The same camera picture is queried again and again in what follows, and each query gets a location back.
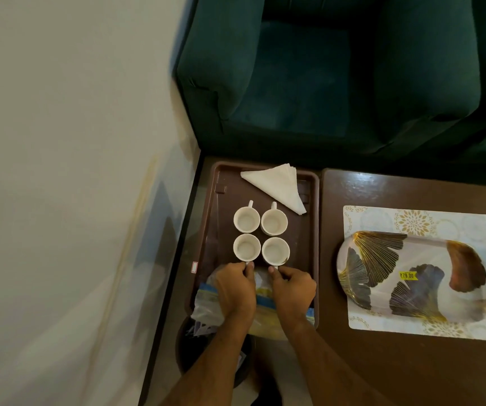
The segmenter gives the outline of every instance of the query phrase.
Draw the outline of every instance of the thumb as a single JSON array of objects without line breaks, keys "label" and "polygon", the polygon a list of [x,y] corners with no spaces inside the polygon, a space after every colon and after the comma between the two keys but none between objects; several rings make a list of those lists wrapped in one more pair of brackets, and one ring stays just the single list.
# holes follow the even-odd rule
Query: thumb
[{"label": "thumb", "polygon": [[254,279],[254,262],[252,261],[247,263],[246,277],[252,283],[256,282]]},{"label": "thumb", "polygon": [[269,275],[271,276],[273,282],[279,279],[282,280],[282,275],[280,275],[280,272],[277,269],[275,269],[273,266],[270,266],[269,268],[267,268],[267,270],[269,271]]}]

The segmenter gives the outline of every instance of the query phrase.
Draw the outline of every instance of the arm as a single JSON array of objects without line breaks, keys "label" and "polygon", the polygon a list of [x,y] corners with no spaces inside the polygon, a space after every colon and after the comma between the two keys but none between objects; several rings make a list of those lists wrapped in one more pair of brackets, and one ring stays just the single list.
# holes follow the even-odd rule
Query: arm
[{"label": "arm", "polygon": [[216,275],[215,286],[224,323],[192,368],[177,382],[162,406],[232,403],[235,368],[256,312],[254,263],[228,264]]},{"label": "arm", "polygon": [[471,0],[386,0],[374,61],[382,139],[409,152],[479,105]]},{"label": "arm", "polygon": [[270,267],[269,272],[282,328],[297,354],[314,406],[333,402],[391,404],[361,379],[307,321],[307,309],[316,294],[316,282],[310,275],[285,266],[278,271]]},{"label": "arm", "polygon": [[177,75],[184,88],[218,94],[227,119],[247,90],[258,50],[264,0],[199,0]]}]

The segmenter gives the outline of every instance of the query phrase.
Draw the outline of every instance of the sticker label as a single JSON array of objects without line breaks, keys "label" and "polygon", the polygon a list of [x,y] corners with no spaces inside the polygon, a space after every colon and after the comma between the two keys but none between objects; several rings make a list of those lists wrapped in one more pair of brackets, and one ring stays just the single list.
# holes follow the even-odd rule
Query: sticker label
[{"label": "sticker label", "polygon": [[418,273],[415,271],[409,272],[399,272],[399,276],[402,280],[418,280],[417,275]]}]

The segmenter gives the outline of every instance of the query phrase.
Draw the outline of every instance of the white wall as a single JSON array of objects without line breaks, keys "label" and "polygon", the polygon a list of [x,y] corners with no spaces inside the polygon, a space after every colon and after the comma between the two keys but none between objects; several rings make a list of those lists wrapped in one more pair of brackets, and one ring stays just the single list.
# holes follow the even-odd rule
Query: white wall
[{"label": "white wall", "polygon": [[199,149],[191,0],[0,0],[0,405],[135,405]]}]

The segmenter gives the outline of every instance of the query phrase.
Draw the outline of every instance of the ginkgo leaf pattern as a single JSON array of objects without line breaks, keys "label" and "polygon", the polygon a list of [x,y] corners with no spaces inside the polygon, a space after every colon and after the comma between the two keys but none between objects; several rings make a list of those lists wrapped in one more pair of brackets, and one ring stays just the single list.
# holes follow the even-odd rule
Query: ginkgo leaf pattern
[{"label": "ginkgo leaf pattern", "polygon": [[457,292],[472,292],[486,283],[486,271],[481,258],[469,245],[446,241],[451,259],[449,287]]},{"label": "ginkgo leaf pattern", "polygon": [[354,243],[359,247],[361,260],[367,269],[368,286],[375,287],[395,269],[406,234],[390,232],[357,231]]},{"label": "ginkgo leaf pattern", "polygon": [[358,306],[370,309],[367,269],[354,249],[348,248],[346,268],[339,274],[342,289]]},{"label": "ginkgo leaf pattern", "polygon": [[438,286],[444,272],[438,266],[419,265],[410,271],[416,272],[417,280],[400,281],[391,293],[389,308],[394,315],[446,321],[438,310]]}]

